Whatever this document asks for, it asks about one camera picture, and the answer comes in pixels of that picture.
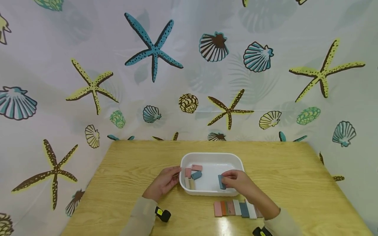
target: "white block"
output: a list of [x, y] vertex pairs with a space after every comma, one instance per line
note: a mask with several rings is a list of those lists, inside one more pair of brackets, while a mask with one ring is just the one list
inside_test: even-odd
[[247, 199], [245, 200], [245, 202], [247, 203], [249, 218], [250, 219], [257, 219], [255, 206], [253, 204], [250, 204]]
[[233, 202], [234, 202], [234, 207], [235, 207], [235, 215], [241, 216], [242, 215], [242, 211], [240, 209], [239, 200], [234, 199]]

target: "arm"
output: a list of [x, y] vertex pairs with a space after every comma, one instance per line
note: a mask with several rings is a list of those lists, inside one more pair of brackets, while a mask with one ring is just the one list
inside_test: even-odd
[[138, 198], [131, 211], [130, 219], [119, 236], [147, 236], [155, 224], [155, 209], [160, 198], [178, 183], [180, 167], [163, 169], [156, 179]]
[[230, 170], [222, 174], [222, 182], [227, 188], [234, 188], [254, 204], [264, 217], [263, 229], [256, 228], [254, 235], [266, 232], [269, 236], [301, 236], [302, 232], [285, 209], [280, 209], [249, 177], [240, 170]]

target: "blue starfish print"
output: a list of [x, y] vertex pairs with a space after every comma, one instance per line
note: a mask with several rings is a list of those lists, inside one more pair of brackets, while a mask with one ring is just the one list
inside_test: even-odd
[[158, 73], [158, 58], [162, 58], [165, 62], [170, 64], [171, 66], [177, 67], [179, 69], [184, 68], [183, 65], [175, 61], [173, 58], [168, 56], [165, 52], [163, 52], [161, 47], [165, 43], [168, 38], [168, 35], [172, 31], [173, 28], [173, 20], [168, 21], [168, 24], [165, 26], [163, 31], [161, 32], [159, 38], [156, 40], [156, 43], [153, 44], [150, 37], [148, 36], [147, 32], [144, 28], [139, 24], [139, 22], [132, 17], [130, 14], [125, 13], [125, 17], [129, 22], [130, 26], [135, 30], [135, 32], [139, 35], [141, 40], [145, 43], [148, 49], [143, 50], [135, 54], [132, 58], [130, 58], [126, 63], [125, 66], [130, 66], [138, 61], [145, 59], [146, 57], [152, 56], [152, 82], [155, 83], [156, 75]]

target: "hand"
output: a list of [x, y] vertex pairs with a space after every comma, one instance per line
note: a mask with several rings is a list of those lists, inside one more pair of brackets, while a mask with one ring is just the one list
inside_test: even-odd
[[180, 171], [180, 166], [163, 169], [144, 191], [142, 197], [158, 202], [164, 194], [168, 193], [178, 183], [178, 173]]
[[257, 188], [256, 184], [248, 177], [248, 175], [241, 170], [229, 170], [222, 174], [222, 183], [226, 185], [226, 188], [234, 188], [243, 196], [251, 194], [254, 188]]

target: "blue block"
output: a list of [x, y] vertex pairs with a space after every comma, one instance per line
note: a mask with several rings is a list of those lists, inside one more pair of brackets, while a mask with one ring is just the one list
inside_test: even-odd
[[192, 177], [193, 180], [199, 179], [201, 176], [202, 176], [201, 171], [197, 171], [197, 172], [194, 172], [193, 174], [191, 174], [191, 177]]
[[239, 205], [240, 205], [240, 210], [242, 212], [242, 217], [243, 218], [249, 218], [249, 212], [248, 212], [247, 203], [245, 203], [245, 202], [239, 202]]
[[218, 175], [219, 187], [220, 187], [220, 189], [225, 190], [226, 189], [226, 185], [224, 183], [222, 183], [222, 178], [223, 178], [223, 175], [219, 174]]

